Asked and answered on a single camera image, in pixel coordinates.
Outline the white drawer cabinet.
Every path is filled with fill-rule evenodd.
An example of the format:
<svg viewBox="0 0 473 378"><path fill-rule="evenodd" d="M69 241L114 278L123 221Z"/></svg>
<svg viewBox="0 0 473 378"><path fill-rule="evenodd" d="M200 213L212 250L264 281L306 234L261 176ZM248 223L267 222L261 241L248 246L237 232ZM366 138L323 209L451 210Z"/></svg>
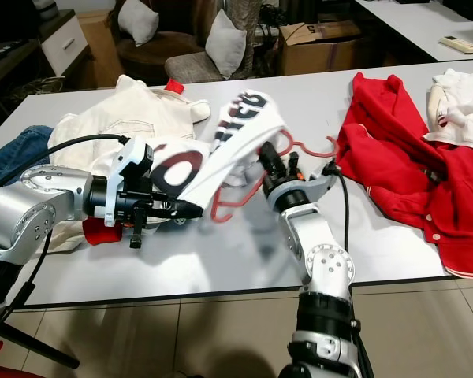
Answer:
<svg viewBox="0 0 473 378"><path fill-rule="evenodd" d="M54 76L64 76L71 65L88 50L74 9L63 9L54 19L39 26L39 48Z"/></svg>

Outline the white shirt dark lettering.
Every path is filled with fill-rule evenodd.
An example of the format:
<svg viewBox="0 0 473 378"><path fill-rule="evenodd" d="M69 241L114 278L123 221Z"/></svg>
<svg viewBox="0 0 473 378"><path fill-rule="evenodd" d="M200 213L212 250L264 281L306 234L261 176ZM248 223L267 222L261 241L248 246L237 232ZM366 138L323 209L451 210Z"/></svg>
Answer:
<svg viewBox="0 0 473 378"><path fill-rule="evenodd" d="M277 103L262 91L241 91L221 112L211 143L178 137L147 141L154 188L206 208L234 167L285 126Z"/></svg>

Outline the white remote control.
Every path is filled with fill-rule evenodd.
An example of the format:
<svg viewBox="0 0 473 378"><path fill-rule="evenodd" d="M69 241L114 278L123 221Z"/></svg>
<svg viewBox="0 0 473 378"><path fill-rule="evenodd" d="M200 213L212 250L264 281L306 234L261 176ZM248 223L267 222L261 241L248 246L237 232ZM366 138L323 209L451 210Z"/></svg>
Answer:
<svg viewBox="0 0 473 378"><path fill-rule="evenodd" d="M460 39L460 37L452 35L443 36L439 39L439 43L443 44L443 46L459 51L459 53L462 54L473 54L473 43L471 43L471 41Z"/></svg>

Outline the grey square pillow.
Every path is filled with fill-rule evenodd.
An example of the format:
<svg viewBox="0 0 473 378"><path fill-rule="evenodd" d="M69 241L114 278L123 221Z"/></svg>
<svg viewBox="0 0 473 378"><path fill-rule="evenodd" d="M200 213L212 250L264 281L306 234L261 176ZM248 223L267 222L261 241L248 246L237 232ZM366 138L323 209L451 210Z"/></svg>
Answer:
<svg viewBox="0 0 473 378"><path fill-rule="evenodd" d="M160 21L160 14L151 10L140 0L125 0L117 12L118 26L132 36L135 47L149 43L153 39Z"/></svg>
<svg viewBox="0 0 473 378"><path fill-rule="evenodd" d="M236 28L225 11L218 11L207 37L205 50L223 79L229 79L241 66L246 53L246 37L247 32Z"/></svg>

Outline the blue denim jeans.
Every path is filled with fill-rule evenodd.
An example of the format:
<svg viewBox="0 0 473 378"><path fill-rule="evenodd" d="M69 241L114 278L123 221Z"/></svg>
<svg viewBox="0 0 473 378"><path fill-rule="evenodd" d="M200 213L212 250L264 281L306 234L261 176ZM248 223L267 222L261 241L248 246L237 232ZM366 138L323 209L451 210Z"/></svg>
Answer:
<svg viewBox="0 0 473 378"><path fill-rule="evenodd" d="M30 161L48 148L52 127L34 125L23 130L16 138L0 147L0 179L19 165Z"/></svg>

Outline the red garment white trim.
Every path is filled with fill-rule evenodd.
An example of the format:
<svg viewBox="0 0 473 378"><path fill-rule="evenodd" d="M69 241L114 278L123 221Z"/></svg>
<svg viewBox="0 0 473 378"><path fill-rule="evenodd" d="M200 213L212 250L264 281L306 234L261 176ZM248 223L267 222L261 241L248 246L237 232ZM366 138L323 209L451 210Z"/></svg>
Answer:
<svg viewBox="0 0 473 378"><path fill-rule="evenodd" d="M473 148L431 142L398 76L352 79L335 162L389 219L423 232L450 273L473 278Z"/></svg>

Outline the cream white crumpled garment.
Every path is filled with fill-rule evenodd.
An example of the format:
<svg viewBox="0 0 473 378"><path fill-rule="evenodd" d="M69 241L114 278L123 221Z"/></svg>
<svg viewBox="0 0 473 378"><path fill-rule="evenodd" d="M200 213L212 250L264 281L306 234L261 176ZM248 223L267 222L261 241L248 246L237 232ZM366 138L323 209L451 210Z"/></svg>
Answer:
<svg viewBox="0 0 473 378"><path fill-rule="evenodd" d="M473 73L446 69L434 76L427 114L434 123L424 139L473 149Z"/></svg>

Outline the open brown cardboard box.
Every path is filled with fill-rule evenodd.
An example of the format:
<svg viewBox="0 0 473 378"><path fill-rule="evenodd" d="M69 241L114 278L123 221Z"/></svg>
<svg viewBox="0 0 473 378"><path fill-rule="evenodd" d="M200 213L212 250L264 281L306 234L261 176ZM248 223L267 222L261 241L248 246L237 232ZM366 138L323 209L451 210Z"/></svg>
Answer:
<svg viewBox="0 0 473 378"><path fill-rule="evenodd" d="M362 30L351 20L323 23L295 23L280 27L281 76L348 71L360 66Z"/></svg>

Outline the cream jacket red cuffs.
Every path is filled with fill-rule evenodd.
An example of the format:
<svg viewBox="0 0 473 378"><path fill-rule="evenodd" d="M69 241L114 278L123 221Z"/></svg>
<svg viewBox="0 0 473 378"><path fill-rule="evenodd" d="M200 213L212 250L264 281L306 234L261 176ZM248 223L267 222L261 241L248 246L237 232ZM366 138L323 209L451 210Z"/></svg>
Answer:
<svg viewBox="0 0 473 378"><path fill-rule="evenodd" d="M81 114L66 114L50 134L49 146L95 134L128 137L196 137L194 125L211 115L208 101L191 101L176 91L150 89L142 80L118 77L113 96ZM122 145L113 140L81 142L50 155L53 165L105 176Z"/></svg>

